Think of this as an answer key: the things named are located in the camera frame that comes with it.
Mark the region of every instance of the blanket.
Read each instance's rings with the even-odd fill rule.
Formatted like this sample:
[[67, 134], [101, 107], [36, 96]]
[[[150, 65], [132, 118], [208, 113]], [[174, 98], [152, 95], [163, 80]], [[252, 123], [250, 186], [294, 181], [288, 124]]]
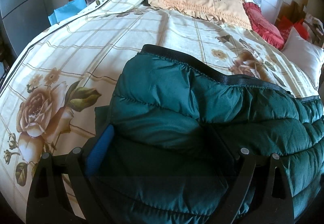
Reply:
[[[226, 75], [275, 83], [295, 97], [318, 95], [309, 78], [255, 32], [143, 1], [106, 0], [51, 26], [7, 75], [0, 94], [0, 191], [23, 221], [42, 153], [69, 153], [95, 135], [95, 107], [109, 104], [124, 65], [144, 44], [185, 52]], [[64, 183], [82, 217], [67, 176]]]

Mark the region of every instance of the green puffer jacket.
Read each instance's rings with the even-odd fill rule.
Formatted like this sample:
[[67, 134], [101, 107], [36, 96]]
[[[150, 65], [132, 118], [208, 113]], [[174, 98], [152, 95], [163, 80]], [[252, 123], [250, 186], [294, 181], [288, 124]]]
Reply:
[[[96, 176], [116, 223], [205, 223], [222, 203], [228, 175], [204, 126], [240, 150], [281, 156], [297, 218], [320, 189], [323, 106], [272, 83], [226, 76], [184, 53], [145, 45], [129, 60], [96, 131], [115, 137]], [[248, 211], [250, 190], [240, 210]]]

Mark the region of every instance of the black elastic trim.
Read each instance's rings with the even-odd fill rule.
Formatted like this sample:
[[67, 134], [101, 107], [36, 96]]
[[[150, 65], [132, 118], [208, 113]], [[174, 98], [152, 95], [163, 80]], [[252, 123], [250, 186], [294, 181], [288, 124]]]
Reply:
[[304, 97], [304, 98], [296, 98], [299, 101], [303, 102], [309, 102], [311, 100], [319, 100], [320, 96], [319, 95], [313, 95], [313, 96], [308, 96], [308, 97]]
[[195, 57], [188, 55], [183, 52], [179, 52], [172, 49], [167, 49], [165, 47], [145, 44], [139, 52], [139, 54], [150, 53], [170, 60], [176, 60], [185, 64], [188, 64], [190, 67], [200, 71], [206, 76], [210, 77], [212, 80], [219, 82], [224, 85], [246, 85], [246, 86], [258, 86], [262, 89], [272, 89], [277, 90], [281, 93], [287, 94], [289, 97], [293, 97], [290, 92], [284, 90], [280, 86], [273, 84], [271, 82], [265, 82], [258, 78], [251, 77], [245, 74], [234, 74], [234, 75], [225, 75], [215, 69], [207, 66], [202, 63], [200, 60]]

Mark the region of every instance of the red pillow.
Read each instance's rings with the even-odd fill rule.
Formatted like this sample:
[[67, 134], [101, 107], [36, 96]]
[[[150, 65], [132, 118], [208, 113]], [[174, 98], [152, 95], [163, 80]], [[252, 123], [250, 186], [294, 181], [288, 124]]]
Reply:
[[253, 2], [246, 2], [243, 3], [243, 8], [250, 19], [252, 29], [266, 42], [281, 50], [285, 41], [279, 30], [262, 16], [259, 6]]
[[291, 31], [291, 28], [294, 27], [299, 35], [307, 40], [309, 38], [308, 31], [303, 27], [303, 19], [293, 24], [289, 19], [287, 19], [285, 16], [282, 16], [279, 24], [278, 29], [280, 31], [281, 36], [283, 37], [285, 43], [289, 37], [289, 33]]
[[299, 35], [304, 39], [307, 40], [309, 38], [309, 33], [307, 31], [307, 29], [304, 28], [303, 26], [303, 22], [304, 20], [301, 19], [299, 22], [296, 22], [294, 24], [294, 28], [297, 30], [297, 32], [299, 33]]
[[287, 19], [285, 16], [283, 16], [278, 24], [278, 30], [283, 37], [285, 43], [289, 37], [289, 33], [291, 31], [291, 28], [294, 26], [294, 24]]

